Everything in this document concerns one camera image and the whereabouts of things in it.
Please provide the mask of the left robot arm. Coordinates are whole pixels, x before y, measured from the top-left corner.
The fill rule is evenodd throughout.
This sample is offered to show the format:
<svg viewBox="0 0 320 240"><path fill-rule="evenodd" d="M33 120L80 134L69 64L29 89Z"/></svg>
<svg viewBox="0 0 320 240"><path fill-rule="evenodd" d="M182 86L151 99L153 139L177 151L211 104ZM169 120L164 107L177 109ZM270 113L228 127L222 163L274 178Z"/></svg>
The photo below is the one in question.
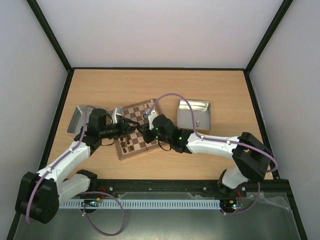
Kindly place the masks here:
<svg viewBox="0 0 320 240"><path fill-rule="evenodd" d="M15 210L25 215L29 224L50 222L60 205L90 188L97 177L94 173L81 171L70 179L67 176L101 146L103 139L124 138L140 126L123 117L121 108L116 108L112 114L104 108L90 109L88 112L85 106L80 132L64 153L36 173L23 175Z"/></svg>

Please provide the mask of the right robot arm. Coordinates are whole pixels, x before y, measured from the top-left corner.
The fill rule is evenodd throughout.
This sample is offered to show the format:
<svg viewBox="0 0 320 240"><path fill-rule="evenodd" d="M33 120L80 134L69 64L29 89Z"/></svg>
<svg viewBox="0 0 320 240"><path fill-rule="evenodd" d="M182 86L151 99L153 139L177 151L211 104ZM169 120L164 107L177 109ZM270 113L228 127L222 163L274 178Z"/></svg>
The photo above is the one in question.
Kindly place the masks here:
<svg viewBox="0 0 320 240"><path fill-rule="evenodd" d="M146 143L166 143L181 154L201 153L232 159L235 166L225 169L217 182L217 190L224 196L244 182L262 182L271 161L270 150L249 132L234 137L200 135L191 129L178 128L164 114L143 127L142 136Z"/></svg>

